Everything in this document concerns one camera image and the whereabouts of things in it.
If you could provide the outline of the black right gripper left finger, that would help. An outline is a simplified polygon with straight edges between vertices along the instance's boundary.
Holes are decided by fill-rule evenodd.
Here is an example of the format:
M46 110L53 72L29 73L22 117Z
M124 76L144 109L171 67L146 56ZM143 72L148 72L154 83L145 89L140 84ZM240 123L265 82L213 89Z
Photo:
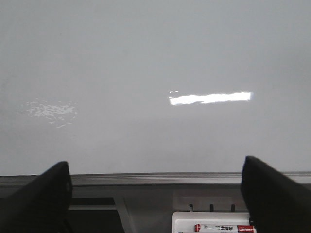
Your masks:
M72 199L69 165L58 162L0 202L2 233L70 233Z

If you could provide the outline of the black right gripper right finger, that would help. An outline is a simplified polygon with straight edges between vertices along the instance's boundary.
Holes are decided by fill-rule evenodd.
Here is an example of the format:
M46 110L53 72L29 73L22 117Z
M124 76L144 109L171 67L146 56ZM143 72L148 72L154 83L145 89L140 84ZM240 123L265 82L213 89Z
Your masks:
M254 156L246 156L241 193L259 233L309 233L311 191Z

